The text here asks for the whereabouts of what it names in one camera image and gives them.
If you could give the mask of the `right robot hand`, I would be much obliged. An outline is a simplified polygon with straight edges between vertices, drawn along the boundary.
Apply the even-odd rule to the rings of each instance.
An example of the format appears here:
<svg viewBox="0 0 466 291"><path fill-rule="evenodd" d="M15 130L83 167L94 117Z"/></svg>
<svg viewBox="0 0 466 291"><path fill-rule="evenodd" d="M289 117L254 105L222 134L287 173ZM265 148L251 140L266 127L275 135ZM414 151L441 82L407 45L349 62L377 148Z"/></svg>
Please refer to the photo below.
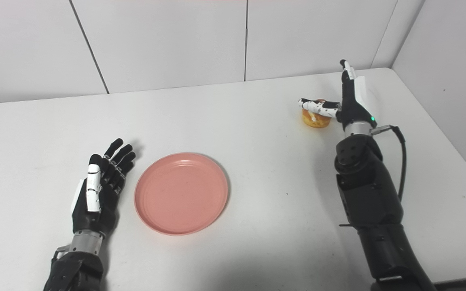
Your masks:
<svg viewBox="0 0 466 291"><path fill-rule="evenodd" d="M340 60L339 63L342 66L341 102L301 98L298 104L313 114L335 117L343 127L355 122L366 122L371 128L376 128L377 101L369 90L366 78L357 75L346 59Z"/></svg>

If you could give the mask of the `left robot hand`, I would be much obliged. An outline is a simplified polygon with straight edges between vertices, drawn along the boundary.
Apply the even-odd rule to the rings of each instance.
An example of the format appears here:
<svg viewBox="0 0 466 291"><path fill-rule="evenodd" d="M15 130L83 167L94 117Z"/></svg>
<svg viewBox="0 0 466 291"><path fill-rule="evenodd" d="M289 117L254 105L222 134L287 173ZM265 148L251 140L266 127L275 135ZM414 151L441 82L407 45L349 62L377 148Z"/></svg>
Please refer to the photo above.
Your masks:
<svg viewBox="0 0 466 291"><path fill-rule="evenodd" d="M90 157L72 210L74 234L88 230L108 236L114 230L119 198L135 158L133 146L124 144L122 138L114 140L103 155Z"/></svg>

